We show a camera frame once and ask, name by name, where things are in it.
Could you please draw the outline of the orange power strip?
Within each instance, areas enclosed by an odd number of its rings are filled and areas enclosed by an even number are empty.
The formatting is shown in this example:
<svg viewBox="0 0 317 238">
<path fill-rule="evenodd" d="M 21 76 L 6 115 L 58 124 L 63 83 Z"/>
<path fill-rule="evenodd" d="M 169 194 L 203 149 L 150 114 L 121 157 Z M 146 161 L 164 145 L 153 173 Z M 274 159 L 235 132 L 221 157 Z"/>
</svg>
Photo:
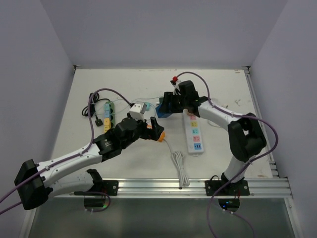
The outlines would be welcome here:
<svg viewBox="0 0 317 238">
<path fill-rule="evenodd" d="M 147 129 L 152 130 L 153 128 L 152 128 L 151 125 L 147 125 Z M 158 141 L 158 142 L 163 142 L 164 138 L 165 138 L 165 131 L 163 130 L 163 131 L 160 133 L 160 135 L 159 135 L 157 141 Z"/>
</svg>

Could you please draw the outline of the blue cube plug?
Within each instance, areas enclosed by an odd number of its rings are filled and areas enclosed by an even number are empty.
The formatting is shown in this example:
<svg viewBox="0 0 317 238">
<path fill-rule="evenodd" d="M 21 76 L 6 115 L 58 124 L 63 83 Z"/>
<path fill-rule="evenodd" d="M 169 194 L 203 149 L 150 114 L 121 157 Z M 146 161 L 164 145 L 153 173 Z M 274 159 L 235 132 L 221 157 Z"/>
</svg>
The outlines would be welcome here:
<svg viewBox="0 0 317 238">
<path fill-rule="evenodd" d="M 171 103 L 160 103 L 156 106 L 156 113 L 159 119 L 168 118 L 172 115 Z"/>
</svg>

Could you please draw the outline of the white power strip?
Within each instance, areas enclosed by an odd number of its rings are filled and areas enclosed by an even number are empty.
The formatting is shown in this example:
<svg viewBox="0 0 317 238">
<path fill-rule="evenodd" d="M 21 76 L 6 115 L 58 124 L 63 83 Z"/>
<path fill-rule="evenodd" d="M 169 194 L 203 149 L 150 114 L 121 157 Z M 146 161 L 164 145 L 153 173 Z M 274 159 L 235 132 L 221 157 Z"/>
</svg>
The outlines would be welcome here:
<svg viewBox="0 0 317 238">
<path fill-rule="evenodd" d="M 203 154 L 204 146 L 198 118 L 184 110 L 183 123 L 188 153 L 192 156 Z"/>
</svg>

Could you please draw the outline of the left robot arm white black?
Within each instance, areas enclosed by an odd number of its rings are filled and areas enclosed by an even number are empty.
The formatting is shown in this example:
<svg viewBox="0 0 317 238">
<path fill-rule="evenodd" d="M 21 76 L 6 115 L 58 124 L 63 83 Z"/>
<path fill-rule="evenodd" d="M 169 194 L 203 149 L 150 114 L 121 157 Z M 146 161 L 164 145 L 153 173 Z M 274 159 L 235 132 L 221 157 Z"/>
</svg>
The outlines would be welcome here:
<svg viewBox="0 0 317 238">
<path fill-rule="evenodd" d="M 155 117 L 146 121 L 124 118 L 114 128 L 93 139 L 86 148 L 74 154 L 36 164 L 24 162 L 15 178 L 15 185 L 25 210 L 44 204 L 49 198 L 75 193 L 83 196 L 109 196 L 102 177 L 90 167 L 121 154 L 138 139 L 159 141 L 164 133 Z"/>
</svg>

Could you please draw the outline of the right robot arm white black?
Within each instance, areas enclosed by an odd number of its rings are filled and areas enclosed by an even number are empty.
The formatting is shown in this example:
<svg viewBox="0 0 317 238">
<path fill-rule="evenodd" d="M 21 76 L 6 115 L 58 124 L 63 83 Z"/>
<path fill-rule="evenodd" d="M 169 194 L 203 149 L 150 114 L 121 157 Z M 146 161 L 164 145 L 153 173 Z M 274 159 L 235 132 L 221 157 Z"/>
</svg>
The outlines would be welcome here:
<svg viewBox="0 0 317 238">
<path fill-rule="evenodd" d="M 256 116 L 252 113 L 235 114 L 206 96 L 200 97 L 190 80 L 182 82 L 174 77 L 170 83 L 174 90 L 164 92 L 162 102 L 157 107 L 158 117 L 188 112 L 212 121 L 227 131 L 232 158 L 222 174 L 220 188 L 225 194 L 233 194 L 238 189 L 238 182 L 244 178 L 242 168 L 266 147 L 266 139 Z"/>
</svg>

